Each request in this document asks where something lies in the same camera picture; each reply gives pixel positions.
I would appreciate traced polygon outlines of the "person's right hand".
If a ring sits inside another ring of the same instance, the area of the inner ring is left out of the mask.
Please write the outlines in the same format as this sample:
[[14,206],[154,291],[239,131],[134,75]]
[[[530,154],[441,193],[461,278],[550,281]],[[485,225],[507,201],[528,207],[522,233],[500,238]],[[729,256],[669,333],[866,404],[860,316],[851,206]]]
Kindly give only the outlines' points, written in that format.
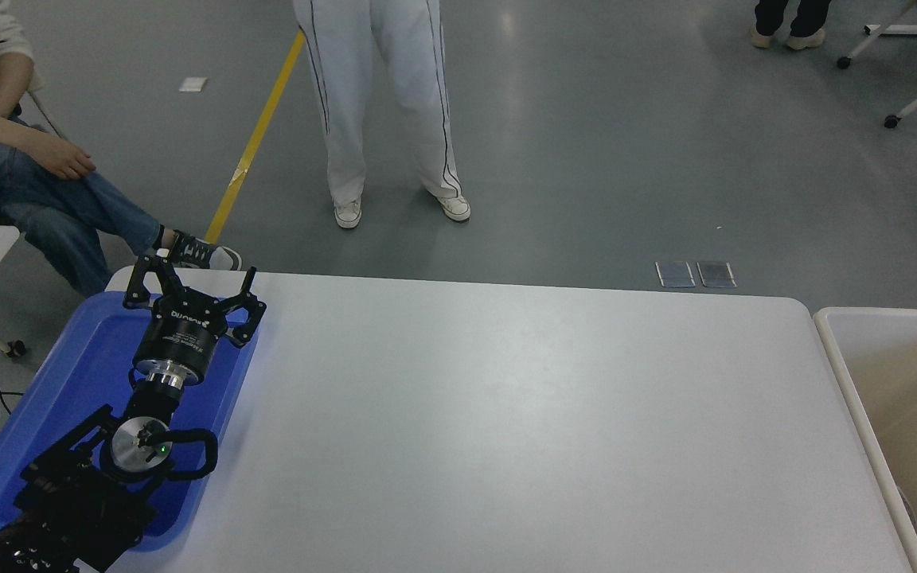
[[23,152],[48,173],[66,181],[76,181],[97,170],[90,154],[56,135],[34,134],[30,141],[23,145]]

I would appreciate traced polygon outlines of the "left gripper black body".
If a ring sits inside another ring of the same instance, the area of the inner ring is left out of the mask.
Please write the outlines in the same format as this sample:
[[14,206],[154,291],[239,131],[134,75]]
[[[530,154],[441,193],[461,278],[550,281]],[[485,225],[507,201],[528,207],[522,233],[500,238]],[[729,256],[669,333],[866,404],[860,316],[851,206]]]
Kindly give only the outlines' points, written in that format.
[[199,291],[168,294],[150,305],[150,323],[132,359],[142,374],[175,365],[185,381],[202,381],[227,329],[219,298]]

